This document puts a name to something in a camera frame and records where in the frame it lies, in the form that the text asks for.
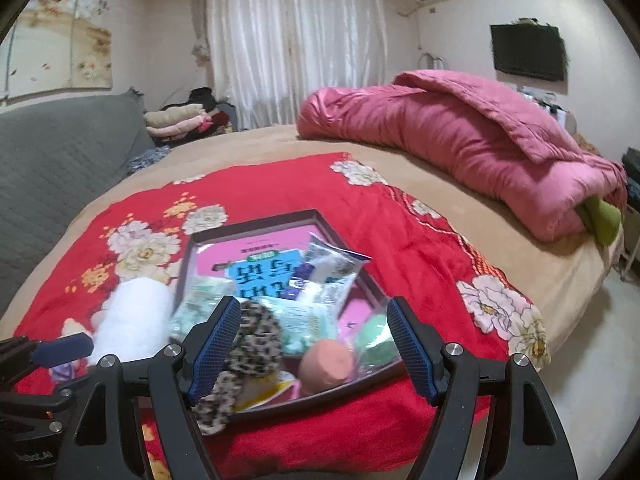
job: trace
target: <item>wall-mounted tv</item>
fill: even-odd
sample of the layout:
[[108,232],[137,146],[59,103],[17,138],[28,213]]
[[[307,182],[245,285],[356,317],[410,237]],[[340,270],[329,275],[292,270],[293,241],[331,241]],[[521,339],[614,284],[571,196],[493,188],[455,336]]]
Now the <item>wall-mounted tv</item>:
[[557,27],[514,23],[492,25],[494,68],[507,74],[564,81],[566,56]]

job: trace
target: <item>pink sponge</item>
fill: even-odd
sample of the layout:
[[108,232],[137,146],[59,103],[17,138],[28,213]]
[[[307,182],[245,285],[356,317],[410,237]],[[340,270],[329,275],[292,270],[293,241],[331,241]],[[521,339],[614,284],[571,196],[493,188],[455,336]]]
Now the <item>pink sponge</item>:
[[313,395],[335,388],[347,380],[352,368],[353,357],[348,349],[332,339],[321,339],[300,361],[301,393]]

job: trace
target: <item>dark tray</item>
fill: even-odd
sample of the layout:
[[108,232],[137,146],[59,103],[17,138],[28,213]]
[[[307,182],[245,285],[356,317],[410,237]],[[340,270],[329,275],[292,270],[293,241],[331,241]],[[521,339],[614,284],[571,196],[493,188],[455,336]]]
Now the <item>dark tray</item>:
[[[216,229],[201,231],[191,235],[187,244],[185,258],[183,260],[186,264],[182,265],[182,268],[180,269],[180,276],[178,277],[175,295],[175,308],[177,308],[182,302],[187,276],[190,272],[193,272],[193,269],[197,265],[199,250],[206,248],[210,244],[239,240],[240,238],[269,235],[304,226],[314,226],[315,230],[319,232],[328,243],[340,248],[349,249],[338,233],[315,209],[221,226]],[[372,313],[385,311],[389,298],[366,271],[366,268],[360,271],[355,282],[355,288],[359,289],[359,291],[364,294],[367,303],[369,303],[372,309]],[[350,297],[354,294],[358,294],[358,291],[352,291]],[[297,375],[300,357],[284,356],[283,361],[284,369],[292,372],[294,375]],[[392,361],[388,365],[380,367],[373,372],[342,384],[341,386],[332,388],[331,390],[312,396],[284,400],[278,404],[267,404],[249,408],[242,412],[237,412],[231,416],[230,423],[241,422],[243,420],[255,420],[284,413],[292,413],[298,410],[308,410],[326,402],[354,396],[372,388],[376,384],[387,381],[392,377],[396,377],[403,372],[404,365],[399,357],[397,357],[396,360]]]

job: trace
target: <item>leopard print scarf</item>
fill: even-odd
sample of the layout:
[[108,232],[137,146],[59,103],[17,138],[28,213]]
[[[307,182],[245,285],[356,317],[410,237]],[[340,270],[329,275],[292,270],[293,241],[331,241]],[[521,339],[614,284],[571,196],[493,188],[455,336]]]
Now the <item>leopard print scarf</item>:
[[194,407],[200,433],[221,431],[242,393],[244,376],[265,377],[280,368],[280,325],[273,314],[255,301],[242,306],[240,329],[211,393]]

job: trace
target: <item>white floor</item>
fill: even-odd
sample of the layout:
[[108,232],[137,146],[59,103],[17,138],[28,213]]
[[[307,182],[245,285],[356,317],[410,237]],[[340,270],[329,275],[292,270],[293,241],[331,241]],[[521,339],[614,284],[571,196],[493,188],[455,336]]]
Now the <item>white floor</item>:
[[[541,377],[558,410],[580,480],[597,480],[640,416],[640,286],[611,271]],[[473,429],[460,473],[473,480],[486,423]],[[404,480],[410,465],[365,475]]]

